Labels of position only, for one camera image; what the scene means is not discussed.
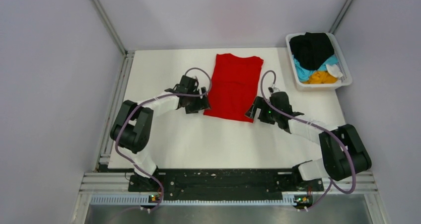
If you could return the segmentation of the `red t shirt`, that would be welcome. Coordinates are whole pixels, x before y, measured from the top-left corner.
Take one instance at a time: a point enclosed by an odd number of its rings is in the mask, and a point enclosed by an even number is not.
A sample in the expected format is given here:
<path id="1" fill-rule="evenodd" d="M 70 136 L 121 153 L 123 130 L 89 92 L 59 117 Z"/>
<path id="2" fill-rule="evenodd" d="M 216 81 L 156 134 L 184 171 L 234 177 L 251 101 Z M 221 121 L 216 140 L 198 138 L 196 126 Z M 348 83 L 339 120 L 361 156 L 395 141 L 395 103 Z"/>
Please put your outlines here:
<path id="1" fill-rule="evenodd" d="M 204 115 L 252 123 L 246 116 L 257 96 L 264 60 L 257 56 L 242 58 L 231 53 L 217 54 L 208 93 L 210 109 Z"/>

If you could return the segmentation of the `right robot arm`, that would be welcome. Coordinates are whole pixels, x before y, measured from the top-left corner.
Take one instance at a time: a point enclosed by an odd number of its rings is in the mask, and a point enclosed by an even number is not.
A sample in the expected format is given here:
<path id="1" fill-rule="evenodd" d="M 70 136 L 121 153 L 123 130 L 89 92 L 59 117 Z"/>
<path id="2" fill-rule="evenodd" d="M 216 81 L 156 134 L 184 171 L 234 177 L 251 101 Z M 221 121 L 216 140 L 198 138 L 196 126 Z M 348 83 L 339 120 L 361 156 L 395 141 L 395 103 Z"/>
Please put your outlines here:
<path id="1" fill-rule="evenodd" d="M 273 92 L 269 99 L 257 96 L 245 116 L 305 138 L 321 149 L 322 157 L 294 166 L 291 184 L 305 190 L 312 180 L 328 178 L 340 192 L 356 189 L 356 175 L 371 168 L 371 158 L 353 125 L 329 126 L 295 112 L 286 92 Z"/>

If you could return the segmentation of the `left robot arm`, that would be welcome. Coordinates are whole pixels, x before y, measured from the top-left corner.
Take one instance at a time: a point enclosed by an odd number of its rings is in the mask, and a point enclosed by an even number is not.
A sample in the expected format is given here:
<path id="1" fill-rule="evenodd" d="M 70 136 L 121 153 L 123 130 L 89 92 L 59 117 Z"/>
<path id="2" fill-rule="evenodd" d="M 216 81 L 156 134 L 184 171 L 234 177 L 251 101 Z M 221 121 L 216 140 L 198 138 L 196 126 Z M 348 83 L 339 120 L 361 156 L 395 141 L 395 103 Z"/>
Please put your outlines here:
<path id="1" fill-rule="evenodd" d="M 130 181 L 146 191 L 161 190 L 157 164 L 147 148 L 152 122 L 170 111 L 185 109 L 186 114 L 210 109 L 209 88 L 200 87 L 196 77 L 183 75 L 178 84 L 140 102 L 125 100 L 110 131 L 116 153 L 134 167 Z"/>

